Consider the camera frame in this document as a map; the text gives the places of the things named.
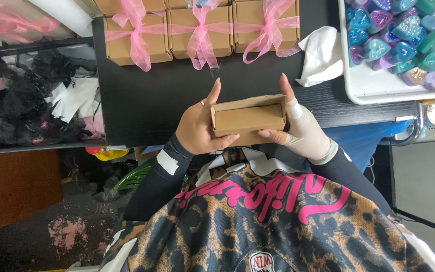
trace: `white fabric scrap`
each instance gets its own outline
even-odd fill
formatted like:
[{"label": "white fabric scrap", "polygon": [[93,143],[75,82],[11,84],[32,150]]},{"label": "white fabric scrap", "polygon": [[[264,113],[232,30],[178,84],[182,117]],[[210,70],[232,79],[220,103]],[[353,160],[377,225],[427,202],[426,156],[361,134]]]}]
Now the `white fabric scrap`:
[{"label": "white fabric scrap", "polygon": [[305,63],[301,79],[303,87],[320,84],[343,74],[343,52],[340,33],[333,27],[313,31],[299,43],[305,51]]},{"label": "white fabric scrap", "polygon": [[83,118],[93,116],[94,109],[96,109],[94,99],[98,88],[98,78],[72,78],[72,81],[75,84],[70,84],[68,89],[65,89],[62,83],[51,92],[52,97],[45,99],[53,105],[58,102],[52,115],[67,123],[77,111],[78,117]]},{"label": "white fabric scrap", "polygon": [[175,171],[179,168],[177,165],[177,160],[171,158],[169,154],[163,149],[157,155],[157,162],[164,168],[164,170],[171,174],[172,176],[175,174]]}]

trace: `floor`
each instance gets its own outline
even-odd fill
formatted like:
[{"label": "floor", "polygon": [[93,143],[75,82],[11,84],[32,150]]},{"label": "floor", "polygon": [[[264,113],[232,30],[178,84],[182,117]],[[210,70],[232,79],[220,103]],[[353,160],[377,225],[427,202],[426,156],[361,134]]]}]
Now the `floor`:
[{"label": "floor", "polygon": [[[74,151],[61,156],[66,157],[62,167],[64,175],[75,169],[75,162],[81,172],[91,168],[91,157],[80,158],[82,154]],[[379,146],[374,157],[375,185],[391,203],[389,148]],[[301,161],[288,163],[293,167]],[[369,169],[366,176],[372,179]],[[82,266],[99,265],[131,195],[103,203],[92,196],[98,186],[100,191],[108,187],[102,189],[101,185],[84,179],[66,183],[63,202],[0,229],[0,272],[66,269],[77,261],[81,261]]]}]

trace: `black wood grain tabletop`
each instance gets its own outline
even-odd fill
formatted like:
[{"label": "black wood grain tabletop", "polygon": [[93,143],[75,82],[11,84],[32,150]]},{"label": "black wood grain tabletop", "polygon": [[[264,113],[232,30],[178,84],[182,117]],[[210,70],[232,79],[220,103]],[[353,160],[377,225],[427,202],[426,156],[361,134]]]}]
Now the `black wood grain tabletop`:
[{"label": "black wood grain tabletop", "polygon": [[[332,26],[339,29],[337,0],[300,2],[301,37]],[[279,58],[269,52],[252,64],[243,54],[218,58],[219,71],[206,65],[195,70],[189,59],[153,63],[149,72],[136,65],[118,66],[106,58],[103,18],[93,21],[93,35],[108,145],[127,147],[167,142],[182,113],[205,98],[217,77],[222,89],[218,103],[280,93],[279,78],[285,73],[296,97],[313,112],[322,127],[394,121],[416,114],[415,102],[356,105],[345,93],[344,78],[304,88],[294,81],[302,72],[304,53]]]}]

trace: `woman's right hand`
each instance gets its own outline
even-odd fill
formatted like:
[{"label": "woman's right hand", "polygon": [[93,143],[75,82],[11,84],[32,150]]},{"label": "woman's right hand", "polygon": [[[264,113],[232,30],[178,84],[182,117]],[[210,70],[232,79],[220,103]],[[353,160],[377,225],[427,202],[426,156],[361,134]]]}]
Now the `woman's right hand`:
[{"label": "woman's right hand", "polygon": [[337,153],[338,145],[327,137],[313,114],[299,105],[295,93],[285,74],[280,78],[281,93],[286,95],[286,115],[290,124],[288,133],[273,129],[263,129],[258,134],[272,139],[275,143],[287,146],[312,164],[328,163]]}]

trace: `long fingernail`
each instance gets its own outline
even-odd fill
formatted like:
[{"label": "long fingernail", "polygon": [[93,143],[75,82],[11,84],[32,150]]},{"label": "long fingernail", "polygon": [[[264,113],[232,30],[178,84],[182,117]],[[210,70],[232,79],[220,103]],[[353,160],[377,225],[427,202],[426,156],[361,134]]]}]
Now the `long fingernail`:
[{"label": "long fingernail", "polygon": [[239,134],[231,135],[231,136],[229,137],[229,140],[232,141],[232,142],[234,142],[234,141],[237,140],[238,138],[239,138]]},{"label": "long fingernail", "polygon": [[263,131],[263,130],[258,130],[258,134],[263,137],[269,137],[271,135],[271,133],[269,133],[268,131]]}]

